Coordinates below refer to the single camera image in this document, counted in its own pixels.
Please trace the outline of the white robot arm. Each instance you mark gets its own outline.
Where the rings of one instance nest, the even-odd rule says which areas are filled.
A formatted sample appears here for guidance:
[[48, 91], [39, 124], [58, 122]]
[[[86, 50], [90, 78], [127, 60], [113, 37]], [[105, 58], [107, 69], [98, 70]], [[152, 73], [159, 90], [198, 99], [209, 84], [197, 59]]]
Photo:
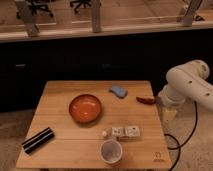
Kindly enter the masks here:
[[167, 84], [158, 93], [162, 120], [171, 121], [187, 98], [213, 112], [213, 85], [206, 81], [209, 75], [209, 66], [202, 60], [192, 60], [169, 69]]

